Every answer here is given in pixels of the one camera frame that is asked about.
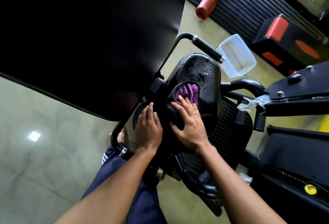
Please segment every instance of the purple towel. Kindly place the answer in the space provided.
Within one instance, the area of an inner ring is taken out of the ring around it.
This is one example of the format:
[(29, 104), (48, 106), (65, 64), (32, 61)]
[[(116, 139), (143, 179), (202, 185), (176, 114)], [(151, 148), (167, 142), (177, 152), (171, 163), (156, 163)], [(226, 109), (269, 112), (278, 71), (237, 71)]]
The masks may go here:
[(178, 100), (178, 96), (181, 95), (184, 99), (188, 98), (192, 104), (196, 104), (198, 106), (198, 95), (199, 88), (194, 83), (184, 83), (181, 87), (176, 90), (175, 101), (182, 105)]

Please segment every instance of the black backrest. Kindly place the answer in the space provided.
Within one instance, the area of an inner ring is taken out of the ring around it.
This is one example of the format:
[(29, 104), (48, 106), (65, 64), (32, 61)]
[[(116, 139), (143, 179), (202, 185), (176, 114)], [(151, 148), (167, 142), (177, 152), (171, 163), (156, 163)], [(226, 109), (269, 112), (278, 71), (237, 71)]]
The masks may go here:
[(6, 0), (0, 75), (118, 121), (150, 86), (185, 0)]

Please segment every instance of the white plastic container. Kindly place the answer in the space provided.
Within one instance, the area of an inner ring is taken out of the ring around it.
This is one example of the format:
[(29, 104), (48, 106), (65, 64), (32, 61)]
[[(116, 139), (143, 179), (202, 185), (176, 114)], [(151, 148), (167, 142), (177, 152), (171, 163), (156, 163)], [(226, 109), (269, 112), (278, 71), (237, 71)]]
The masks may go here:
[(240, 77), (257, 64), (255, 57), (238, 34), (225, 39), (216, 51), (226, 57), (220, 67), (229, 78)]

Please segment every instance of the hand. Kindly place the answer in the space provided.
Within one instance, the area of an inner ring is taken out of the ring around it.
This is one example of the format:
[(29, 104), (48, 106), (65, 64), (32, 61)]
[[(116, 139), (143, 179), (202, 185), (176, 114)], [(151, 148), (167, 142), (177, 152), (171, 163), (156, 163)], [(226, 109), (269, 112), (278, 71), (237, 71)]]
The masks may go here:
[(180, 130), (176, 125), (170, 123), (171, 129), (186, 147), (198, 153), (204, 145), (209, 144), (199, 110), (196, 104), (192, 105), (188, 98), (178, 96), (178, 99), (182, 106), (176, 102), (171, 102), (171, 105), (180, 113), (185, 126), (183, 130)]
[(157, 151), (162, 140), (162, 127), (156, 112), (153, 112), (153, 103), (150, 103), (138, 116), (135, 128), (137, 143), (141, 147)]

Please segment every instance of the left hand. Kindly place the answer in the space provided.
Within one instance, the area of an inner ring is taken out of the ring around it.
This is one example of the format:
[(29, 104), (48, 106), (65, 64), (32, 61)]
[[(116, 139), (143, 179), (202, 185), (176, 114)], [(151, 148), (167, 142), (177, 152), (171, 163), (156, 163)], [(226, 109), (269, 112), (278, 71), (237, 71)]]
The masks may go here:
[(161, 144), (162, 127), (156, 112), (153, 112), (153, 103), (150, 103), (138, 117), (135, 128), (137, 143), (155, 151)]

